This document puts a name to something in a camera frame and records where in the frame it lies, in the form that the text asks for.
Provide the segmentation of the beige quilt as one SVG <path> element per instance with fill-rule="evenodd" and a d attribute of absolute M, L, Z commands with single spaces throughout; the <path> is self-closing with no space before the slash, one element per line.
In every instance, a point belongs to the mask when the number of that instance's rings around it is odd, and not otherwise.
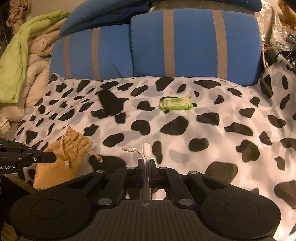
<path fill-rule="evenodd" d="M 51 27 L 30 34 L 27 74 L 20 99 L 18 103 L 1 104 L 1 114 L 9 121 L 20 122 L 45 94 L 50 80 L 50 56 L 53 44 L 58 40 L 60 27 L 65 21 L 66 19 L 62 19 Z"/>

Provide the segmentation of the white cable adapter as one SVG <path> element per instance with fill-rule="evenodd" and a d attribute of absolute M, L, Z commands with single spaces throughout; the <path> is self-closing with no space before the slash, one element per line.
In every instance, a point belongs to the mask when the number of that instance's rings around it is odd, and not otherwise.
<path fill-rule="evenodd" d="M 149 187 L 149 160 L 151 157 L 151 145 L 148 143 L 142 144 L 142 150 L 137 149 L 131 145 L 125 145 L 122 149 L 126 152 L 138 153 L 144 161 L 144 186 L 140 192 L 141 200 L 151 200 L 151 188 Z"/>

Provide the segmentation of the clutter pile with plastic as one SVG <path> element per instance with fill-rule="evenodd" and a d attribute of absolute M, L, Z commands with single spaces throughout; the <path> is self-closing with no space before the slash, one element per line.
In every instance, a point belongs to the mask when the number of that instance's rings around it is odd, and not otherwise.
<path fill-rule="evenodd" d="M 284 1 L 295 12 L 295 1 Z M 284 26 L 278 1 L 262 1 L 262 9 L 256 14 L 262 40 L 262 59 L 268 68 L 281 54 L 295 68 L 295 31 Z"/>

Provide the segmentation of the green wet wipes pack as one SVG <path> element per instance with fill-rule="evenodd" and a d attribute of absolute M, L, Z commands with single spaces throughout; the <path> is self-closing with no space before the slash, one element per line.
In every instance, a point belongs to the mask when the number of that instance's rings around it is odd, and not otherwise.
<path fill-rule="evenodd" d="M 188 110 L 193 108 L 191 97 L 167 97 L 159 102 L 161 110 Z"/>

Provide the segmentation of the left blue striped cushion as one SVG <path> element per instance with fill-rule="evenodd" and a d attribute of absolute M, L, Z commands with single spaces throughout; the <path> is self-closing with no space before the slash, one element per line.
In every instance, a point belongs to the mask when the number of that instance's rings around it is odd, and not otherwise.
<path fill-rule="evenodd" d="M 99 27 L 60 38 L 53 45 L 50 72 L 90 80 L 133 77 L 130 25 Z"/>

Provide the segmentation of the dark blue pillow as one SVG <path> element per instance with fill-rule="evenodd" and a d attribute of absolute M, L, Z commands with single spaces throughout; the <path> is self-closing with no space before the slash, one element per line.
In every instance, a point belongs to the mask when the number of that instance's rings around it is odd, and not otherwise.
<path fill-rule="evenodd" d="M 59 37 L 80 34 L 87 39 L 111 37 L 146 43 L 224 43 L 259 41 L 259 26 L 254 13 L 261 1 L 228 1 L 249 11 L 229 9 L 165 8 L 164 1 L 85 1 L 68 16 Z"/>

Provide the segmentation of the blue striped cushion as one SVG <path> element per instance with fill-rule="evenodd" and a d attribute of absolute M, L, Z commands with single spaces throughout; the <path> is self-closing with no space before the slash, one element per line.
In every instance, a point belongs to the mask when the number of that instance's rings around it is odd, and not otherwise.
<path fill-rule="evenodd" d="M 60 38 L 53 45 L 50 72 L 90 80 L 133 77 L 130 25 L 99 27 Z"/>
<path fill-rule="evenodd" d="M 132 18 L 130 39 L 135 76 L 216 77 L 242 86 L 260 76 L 260 32 L 250 14 L 151 11 Z"/>

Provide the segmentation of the cow print blanket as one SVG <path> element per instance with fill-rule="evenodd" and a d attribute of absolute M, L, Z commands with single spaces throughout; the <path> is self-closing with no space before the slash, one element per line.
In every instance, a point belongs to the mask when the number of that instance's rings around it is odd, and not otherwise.
<path fill-rule="evenodd" d="M 123 102 L 110 116 L 96 92 Z M 161 110 L 167 97 L 191 97 L 192 109 Z M 68 127 L 93 142 L 80 175 L 136 164 L 122 147 L 149 143 L 159 166 L 199 171 L 258 193 L 280 208 L 276 240 L 295 240 L 295 68 L 282 56 L 248 87 L 210 77 L 134 77 L 108 81 L 54 74 L 27 112 L 15 141 L 44 150 Z"/>

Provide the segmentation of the tan drawstring pouch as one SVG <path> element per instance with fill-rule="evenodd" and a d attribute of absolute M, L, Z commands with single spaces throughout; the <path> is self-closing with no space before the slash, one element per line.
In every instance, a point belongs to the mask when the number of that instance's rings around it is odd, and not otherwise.
<path fill-rule="evenodd" d="M 92 140 L 71 127 L 61 133 L 61 138 L 45 149 L 45 152 L 55 154 L 56 161 L 37 164 L 33 183 L 35 189 L 47 189 L 74 179 L 87 154 L 103 162 L 102 157 L 92 151 Z"/>

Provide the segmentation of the black foam sponge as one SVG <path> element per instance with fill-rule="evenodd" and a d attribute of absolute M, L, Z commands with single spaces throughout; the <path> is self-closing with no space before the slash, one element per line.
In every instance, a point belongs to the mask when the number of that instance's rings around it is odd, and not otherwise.
<path fill-rule="evenodd" d="M 117 115 L 123 111 L 123 102 L 117 98 L 109 89 L 96 92 L 101 105 L 110 116 Z"/>

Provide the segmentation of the right blue striped cushion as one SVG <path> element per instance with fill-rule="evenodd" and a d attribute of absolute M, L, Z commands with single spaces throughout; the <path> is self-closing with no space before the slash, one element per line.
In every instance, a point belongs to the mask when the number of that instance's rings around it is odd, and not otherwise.
<path fill-rule="evenodd" d="M 130 39 L 135 76 L 216 77 L 242 86 L 260 76 L 260 32 L 250 14 L 151 11 L 132 18 Z"/>

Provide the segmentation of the brown plush toy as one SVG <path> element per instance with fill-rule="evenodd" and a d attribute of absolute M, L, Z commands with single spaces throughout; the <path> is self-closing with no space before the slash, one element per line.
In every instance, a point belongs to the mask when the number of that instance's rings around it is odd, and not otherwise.
<path fill-rule="evenodd" d="M 282 16 L 280 17 L 281 23 L 295 31 L 295 12 L 282 0 L 278 0 L 277 4 L 282 11 Z"/>

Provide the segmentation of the green blanket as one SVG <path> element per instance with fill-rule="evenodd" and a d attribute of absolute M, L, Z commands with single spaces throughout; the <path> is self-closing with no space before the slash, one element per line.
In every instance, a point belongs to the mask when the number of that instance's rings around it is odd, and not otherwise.
<path fill-rule="evenodd" d="M 17 103 L 27 76 L 29 55 L 51 55 L 69 16 L 61 10 L 39 15 L 20 26 L 1 56 L 1 103 Z"/>

